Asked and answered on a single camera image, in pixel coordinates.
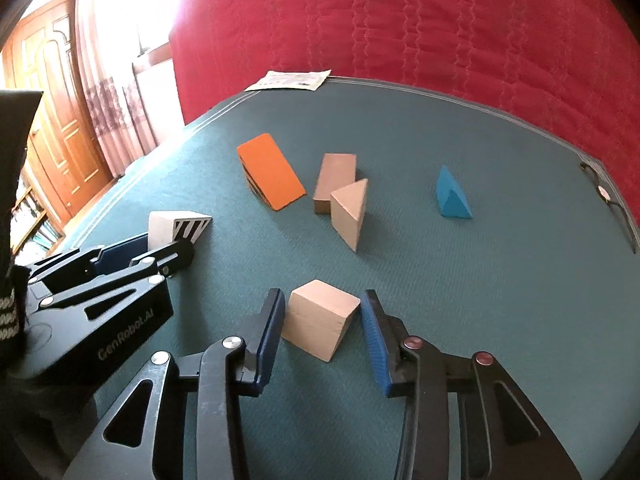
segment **floral curtain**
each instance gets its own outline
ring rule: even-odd
[[[140,41],[136,0],[76,0],[76,47],[84,96],[113,176],[158,142],[146,117],[132,62]]]

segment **blue block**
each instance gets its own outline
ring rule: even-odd
[[[473,218],[465,193],[446,166],[440,170],[436,183],[436,196],[440,214],[446,217]]]

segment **red quilted fabric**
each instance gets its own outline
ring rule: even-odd
[[[609,0],[183,0],[171,46],[187,122],[269,69],[419,86],[591,153],[640,217],[640,47]]]

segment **black device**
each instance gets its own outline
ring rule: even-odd
[[[175,359],[156,352],[104,415],[64,480],[180,480],[186,394],[198,393],[199,479],[248,479],[239,396],[257,397],[271,379],[286,303],[272,288],[258,314],[204,352]]]
[[[580,473],[527,396],[488,352],[440,352],[388,316],[375,290],[360,303],[376,382],[405,397],[396,480],[449,478],[448,392],[458,394],[462,480],[579,480]]]
[[[74,249],[28,267],[26,349],[4,382],[48,418],[78,409],[174,313],[165,276],[193,245],[147,251],[147,234]]]

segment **door panel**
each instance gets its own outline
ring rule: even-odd
[[[30,146],[37,152],[58,203],[70,216],[111,178],[96,147],[79,90],[71,36],[74,3],[54,0],[37,10],[18,24],[5,48],[11,58],[7,83],[44,91]]]

